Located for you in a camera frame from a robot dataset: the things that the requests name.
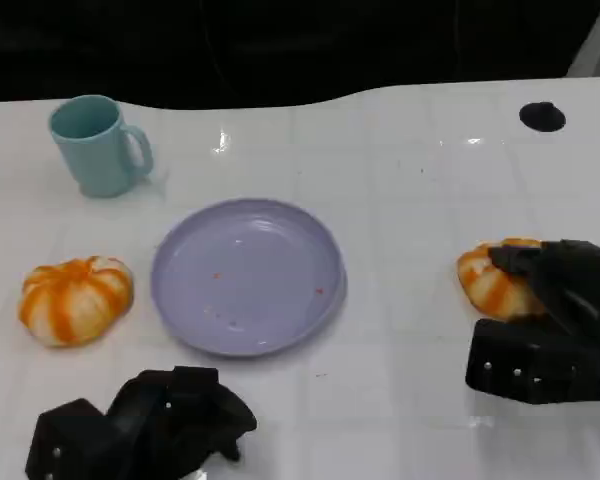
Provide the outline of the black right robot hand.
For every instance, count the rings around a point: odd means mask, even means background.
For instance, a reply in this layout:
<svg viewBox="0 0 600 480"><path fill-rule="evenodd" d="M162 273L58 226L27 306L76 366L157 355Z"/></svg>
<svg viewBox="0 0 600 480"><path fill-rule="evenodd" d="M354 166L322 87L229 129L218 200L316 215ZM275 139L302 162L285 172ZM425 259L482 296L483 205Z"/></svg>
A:
<svg viewBox="0 0 600 480"><path fill-rule="evenodd" d="M600 247L581 240L491 247L495 267L520 279L566 333L600 342Z"/></svg>

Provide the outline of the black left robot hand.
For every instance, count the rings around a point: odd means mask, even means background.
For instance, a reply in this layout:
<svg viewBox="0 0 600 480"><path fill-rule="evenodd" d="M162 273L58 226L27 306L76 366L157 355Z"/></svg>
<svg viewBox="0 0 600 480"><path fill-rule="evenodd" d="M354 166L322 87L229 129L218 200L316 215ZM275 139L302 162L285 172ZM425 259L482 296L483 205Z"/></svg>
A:
<svg viewBox="0 0 600 480"><path fill-rule="evenodd" d="M120 479L182 479L219 454L241 459L238 440L257 428L215 368L144 370L116 394L106 417L125 447Z"/></svg>

